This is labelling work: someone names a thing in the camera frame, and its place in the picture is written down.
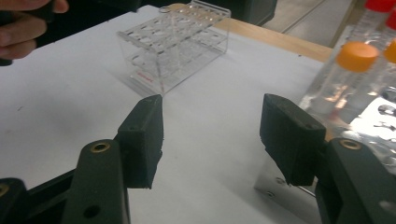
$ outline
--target test tube rack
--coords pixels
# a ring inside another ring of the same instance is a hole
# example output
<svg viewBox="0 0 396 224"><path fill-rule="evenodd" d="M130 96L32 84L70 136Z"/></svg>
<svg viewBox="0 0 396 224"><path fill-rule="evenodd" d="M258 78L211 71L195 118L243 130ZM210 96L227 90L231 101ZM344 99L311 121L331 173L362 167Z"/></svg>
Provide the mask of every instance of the test tube rack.
<svg viewBox="0 0 396 224"><path fill-rule="evenodd" d="M231 11L201 1L118 32L127 80L147 94L165 95L224 54Z"/></svg>

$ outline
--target gray floor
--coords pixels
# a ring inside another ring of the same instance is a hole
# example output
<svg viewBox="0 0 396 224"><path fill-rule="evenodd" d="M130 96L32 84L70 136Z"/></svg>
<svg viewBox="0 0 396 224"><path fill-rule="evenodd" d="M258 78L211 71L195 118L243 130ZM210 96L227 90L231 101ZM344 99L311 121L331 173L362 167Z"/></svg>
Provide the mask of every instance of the gray floor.
<svg viewBox="0 0 396 224"><path fill-rule="evenodd" d="M333 47L345 26L362 13L361 0L278 0L274 18L262 27Z"/></svg>

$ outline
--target human hand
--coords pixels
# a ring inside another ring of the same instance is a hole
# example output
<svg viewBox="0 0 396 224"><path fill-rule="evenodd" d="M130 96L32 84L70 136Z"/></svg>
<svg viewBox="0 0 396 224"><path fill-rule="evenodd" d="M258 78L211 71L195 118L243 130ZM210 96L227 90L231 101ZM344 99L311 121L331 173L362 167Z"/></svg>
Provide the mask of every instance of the human hand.
<svg viewBox="0 0 396 224"><path fill-rule="evenodd" d="M23 13L46 5L50 0L0 0L0 11L12 11L14 22L0 26L0 58L23 58L36 48L35 38L47 30L45 21ZM66 0L55 0L53 11L68 10Z"/></svg>

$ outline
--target white tabletop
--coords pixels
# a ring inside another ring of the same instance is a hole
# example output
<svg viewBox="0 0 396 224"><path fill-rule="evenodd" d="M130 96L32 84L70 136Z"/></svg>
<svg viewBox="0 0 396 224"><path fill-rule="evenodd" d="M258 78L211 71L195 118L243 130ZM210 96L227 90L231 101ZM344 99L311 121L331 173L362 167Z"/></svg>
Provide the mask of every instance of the white tabletop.
<svg viewBox="0 0 396 224"><path fill-rule="evenodd" d="M0 178L30 189L74 169L85 145L115 136L142 99L117 79L127 71L116 32L157 16L142 7L0 68ZM164 96L163 158L153 189L129 192L132 223L303 223L253 188L262 98L297 102L321 66L230 34L225 55Z"/></svg>

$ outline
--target tube cap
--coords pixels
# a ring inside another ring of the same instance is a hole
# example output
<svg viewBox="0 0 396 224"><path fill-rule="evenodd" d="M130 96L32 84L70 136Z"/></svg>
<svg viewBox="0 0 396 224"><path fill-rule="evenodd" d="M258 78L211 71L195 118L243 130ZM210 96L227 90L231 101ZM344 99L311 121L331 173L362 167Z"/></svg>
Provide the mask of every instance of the tube cap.
<svg viewBox="0 0 396 224"><path fill-rule="evenodd" d="M386 25L392 29L392 30L396 30L396 8L392 10L392 12L390 13L387 21L386 21Z"/></svg>
<svg viewBox="0 0 396 224"><path fill-rule="evenodd" d="M389 12L395 4L395 0L367 0L364 6L376 12Z"/></svg>
<svg viewBox="0 0 396 224"><path fill-rule="evenodd" d="M341 48L336 61L348 71L362 73L371 68L378 55L376 47L351 41Z"/></svg>
<svg viewBox="0 0 396 224"><path fill-rule="evenodd" d="M384 50L384 56L391 63L396 63L396 38L390 41L389 46Z"/></svg>

